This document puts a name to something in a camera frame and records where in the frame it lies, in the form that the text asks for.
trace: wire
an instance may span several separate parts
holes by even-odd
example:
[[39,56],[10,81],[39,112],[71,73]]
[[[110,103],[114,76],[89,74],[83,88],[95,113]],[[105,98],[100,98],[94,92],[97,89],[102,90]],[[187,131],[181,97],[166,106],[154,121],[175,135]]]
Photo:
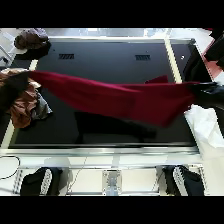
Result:
[[87,157],[85,158],[85,161],[83,163],[83,167],[77,172],[76,176],[75,176],[75,180],[73,181],[73,183],[70,185],[70,187],[68,188],[68,192],[71,190],[72,186],[75,184],[76,180],[77,180],[77,177],[79,175],[79,173],[81,172],[81,170],[84,168],[85,164],[86,164],[86,160],[87,160]]
[[5,180],[5,179],[8,179],[8,178],[14,176],[14,175],[17,173],[18,168],[19,168],[19,166],[20,166],[20,159],[19,159],[19,157],[17,157],[17,156],[1,156],[0,159],[1,159],[1,158],[5,158],[5,157],[6,157],[6,158],[7,158],[7,157],[8,157],[8,158],[16,158],[16,159],[19,161],[19,165],[18,165],[16,171],[15,171],[12,175],[10,175],[10,176],[8,176],[8,177],[2,177],[2,178],[0,178],[0,180]]
[[164,173],[164,172],[162,171],[162,173],[160,174],[159,178],[155,181],[155,183],[154,183],[154,185],[153,185],[153,188],[152,188],[152,191],[154,190],[154,187],[156,186],[156,183],[159,182],[159,180],[160,180],[160,178],[162,177],[163,173]]

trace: red cloth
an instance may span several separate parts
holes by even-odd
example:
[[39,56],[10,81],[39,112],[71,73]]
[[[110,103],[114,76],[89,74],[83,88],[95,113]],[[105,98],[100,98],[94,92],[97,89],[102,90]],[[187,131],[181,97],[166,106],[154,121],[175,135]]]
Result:
[[39,71],[32,71],[31,78],[75,109],[160,126],[168,125],[194,101],[187,83],[167,83],[166,76],[148,84],[107,84]]

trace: glossy black surface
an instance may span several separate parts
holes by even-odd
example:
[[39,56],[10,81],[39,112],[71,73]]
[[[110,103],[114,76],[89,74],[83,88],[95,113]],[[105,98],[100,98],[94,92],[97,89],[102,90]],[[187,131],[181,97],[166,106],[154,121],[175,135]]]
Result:
[[[178,51],[180,55],[185,54],[186,57],[190,57],[190,50],[186,47],[177,48],[175,51]],[[59,59],[59,54],[74,54],[74,59]],[[146,54],[150,55],[150,60],[136,60],[135,55]],[[29,64],[29,60],[19,60],[18,57],[15,62],[18,65],[26,62]],[[146,80],[161,75],[167,75],[170,82],[174,81],[165,45],[158,43],[52,43],[48,55],[38,61],[37,70],[58,72],[107,83],[144,83]],[[179,116],[167,128],[132,121],[138,126],[134,129],[137,128],[136,130],[139,131],[140,126],[141,131],[149,133],[148,135],[143,134],[139,138],[133,134],[136,131],[133,133],[128,131],[130,124],[122,124],[123,132],[119,132],[119,121],[114,123],[105,121],[109,122],[107,131],[106,129],[104,131],[103,126],[94,129],[94,126],[102,122],[99,117],[91,118],[92,121],[89,121],[91,128],[89,129],[88,123],[84,122],[86,119],[81,119],[80,116],[77,118],[74,109],[53,96],[47,89],[42,89],[41,94],[53,110],[52,116],[43,121],[32,122],[29,127],[20,129],[16,142],[11,147],[19,147],[20,144],[23,147],[27,144],[37,147],[37,144],[47,146],[48,144],[83,143],[195,145],[194,138],[183,116]]]

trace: red garment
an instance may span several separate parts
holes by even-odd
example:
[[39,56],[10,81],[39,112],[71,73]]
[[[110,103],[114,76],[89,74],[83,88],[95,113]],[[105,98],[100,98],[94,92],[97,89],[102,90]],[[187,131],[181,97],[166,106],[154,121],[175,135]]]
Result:
[[149,84],[107,84],[39,71],[32,71],[31,78],[75,109],[160,126],[168,125],[194,101],[187,83],[161,83],[167,82],[166,76]]

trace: metal bracket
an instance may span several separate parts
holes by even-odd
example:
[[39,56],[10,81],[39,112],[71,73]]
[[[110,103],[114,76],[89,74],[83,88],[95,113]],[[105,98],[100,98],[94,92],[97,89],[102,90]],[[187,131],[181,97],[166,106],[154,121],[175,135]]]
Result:
[[116,171],[103,171],[102,190],[104,196],[119,196],[121,194],[121,173]]

